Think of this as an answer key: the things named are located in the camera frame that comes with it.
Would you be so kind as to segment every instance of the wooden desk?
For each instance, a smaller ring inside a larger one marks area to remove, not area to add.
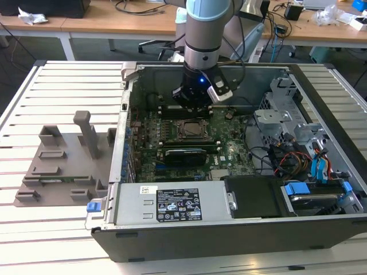
[[[44,30],[44,31],[61,31],[61,25],[65,22],[65,17],[48,17],[48,22],[35,24],[33,26],[24,23],[17,16],[2,16],[0,21],[9,30]]]
[[[286,0],[272,0],[270,11]],[[352,0],[340,2],[338,6],[346,11],[357,13],[351,7]],[[139,11],[159,4],[130,2],[129,10]],[[164,7],[165,13],[152,16],[135,16],[115,10],[110,0],[92,0],[83,19],[53,18],[48,23],[29,26],[18,17],[0,16],[1,22],[11,30],[15,36],[57,37],[60,39],[67,60],[75,60],[73,53],[73,38],[103,38],[110,42],[110,49],[114,48],[114,39],[134,40],[173,40],[175,37],[176,7]],[[293,30],[284,40],[284,45],[295,46],[329,46],[339,48],[367,48],[367,32],[357,32],[348,25],[317,26],[311,16],[314,11],[304,11],[298,21],[292,21]],[[277,23],[287,25],[280,17],[275,16]],[[0,28],[0,36],[8,33]],[[265,45],[270,36],[270,23],[266,20],[266,29],[260,40]]]
[[[272,11],[274,6],[287,1],[271,1],[269,11]],[[353,14],[361,14],[352,7],[353,1],[338,2],[338,7],[344,11]],[[285,9],[277,11],[278,14],[284,16]],[[339,23],[339,26],[317,26],[311,19],[314,11],[306,10],[300,15],[298,21],[290,21],[292,23],[292,33],[284,40],[284,44],[299,45],[299,46],[335,46],[341,48],[363,48],[367,47],[367,32],[358,32],[356,29],[344,23]],[[275,15],[275,22],[288,26],[288,23]],[[270,36],[270,22],[266,20],[266,29],[263,33],[263,38]]]
[[[157,7],[157,4],[130,2],[127,9],[141,11]],[[149,16],[125,14],[115,9],[109,0],[92,0],[83,19],[67,18],[61,26],[64,32],[139,33],[175,35],[177,8],[163,7],[165,13]]]

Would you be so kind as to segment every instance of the white paper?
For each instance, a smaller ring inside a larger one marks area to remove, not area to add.
[[[44,23],[44,22],[48,22],[48,20],[46,19],[46,16],[44,14],[32,14],[32,13],[27,13],[23,10],[20,9],[20,7],[18,7],[19,10],[19,15],[18,17],[20,19],[22,19],[22,21],[28,25],[33,25],[35,23]]]

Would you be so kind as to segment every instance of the black plastic cover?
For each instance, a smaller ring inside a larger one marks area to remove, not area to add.
[[[236,198],[237,210],[232,211],[235,219],[295,216],[286,206],[280,189],[283,182],[273,176],[228,176],[224,182],[227,192]]]

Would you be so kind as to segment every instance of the label sticker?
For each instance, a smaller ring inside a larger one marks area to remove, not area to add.
[[[140,186],[140,194],[155,194],[158,186]]]
[[[199,190],[197,188],[156,190],[156,192],[158,222],[202,220]]]

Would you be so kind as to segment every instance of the connector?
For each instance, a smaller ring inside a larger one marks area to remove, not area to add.
[[[287,31],[288,31],[288,27],[284,26],[284,25],[280,25],[280,24],[276,24],[274,27],[274,31],[277,34],[282,34],[282,35],[286,35]]]

